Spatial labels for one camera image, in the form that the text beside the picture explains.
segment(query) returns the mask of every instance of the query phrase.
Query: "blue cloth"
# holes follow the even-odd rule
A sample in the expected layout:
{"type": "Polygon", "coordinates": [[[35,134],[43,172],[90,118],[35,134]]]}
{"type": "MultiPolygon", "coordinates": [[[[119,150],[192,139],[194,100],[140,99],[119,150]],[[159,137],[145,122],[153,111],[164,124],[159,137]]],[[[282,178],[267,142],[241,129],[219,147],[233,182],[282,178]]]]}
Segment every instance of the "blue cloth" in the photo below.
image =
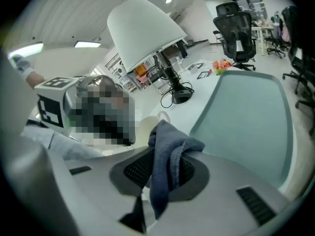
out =
{"type": "Polygon", "coordinates": [[[172,189],[179,187],[179,163],[181,154],[187,151],[202,151],[204,143],[191,138],[174,126],[161,120],[153,128],[149,137],[149,146],[155,147],[150,187],[150,200],[156,219],[164,212],[168,202],[169,183],[172,189]]]}

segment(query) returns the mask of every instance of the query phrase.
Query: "office floor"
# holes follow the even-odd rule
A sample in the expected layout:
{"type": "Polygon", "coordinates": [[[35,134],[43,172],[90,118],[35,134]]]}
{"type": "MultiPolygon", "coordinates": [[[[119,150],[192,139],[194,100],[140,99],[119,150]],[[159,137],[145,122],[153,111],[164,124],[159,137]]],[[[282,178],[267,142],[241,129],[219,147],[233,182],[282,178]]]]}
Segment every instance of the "office floor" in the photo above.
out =
{"type": "MultiPolygon", "coordinates": [[[[229,59],[224,55],[221,45],[210,45],[208,42],[196,45],[188,49],[187,52],[189,57],[184,60],[185,67],[199,59],[229,59]]],[[[258,48],[255,60],[256,62],[250,61],[249,63],[255,65],[256,72],[273,75],[281,81],[290,105],[293,124],[296,130],[298,152],[292,181],[290,182],[285,195],[290,200],[294,200],[301,191],[305,189],[310,177],[314,174],[315,135],[310,137],[308,134],[312,124],[312,112],[308,107],[302,105],[300,105],[299,109],[294,107],[295,102],[302,98],[301,93],[303,91],[303,86],[300,86],[298,95],[295,95],[294,89],[297,81],[289,77],[285,80],[282,79],[283,73],[289,73],[293,70],[287,57],[280,59],[274,54],[267,55],[267,53],[265,53],[265,56],[262,56],[260,49],[258,48]]],[[[176,59],[171,58],[170,61],[173,64],[174,69],[179,70],[176,59]]],[[[149,116],[153,108],[160,103],[161,98],[152,86],[147,87],[145,90],[136,90],[131,93],[131,95],[135,99],[136,120],[141,120],[149,116]]]]}

